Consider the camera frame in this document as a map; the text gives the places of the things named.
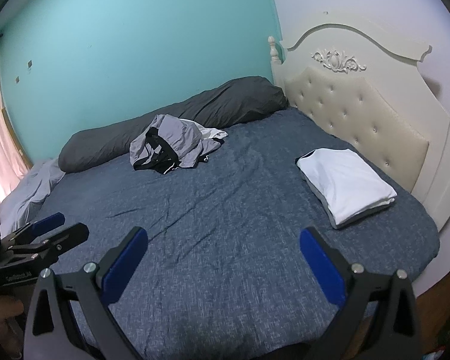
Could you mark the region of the person's left hand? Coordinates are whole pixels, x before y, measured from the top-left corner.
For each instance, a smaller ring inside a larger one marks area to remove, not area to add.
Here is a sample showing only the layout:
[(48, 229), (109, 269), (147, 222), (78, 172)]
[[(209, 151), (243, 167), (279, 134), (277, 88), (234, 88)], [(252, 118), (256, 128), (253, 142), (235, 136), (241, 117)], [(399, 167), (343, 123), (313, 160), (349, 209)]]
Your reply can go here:
[(15, 297), (0, 296), (0, 325), (24, 312), (23, 302)]

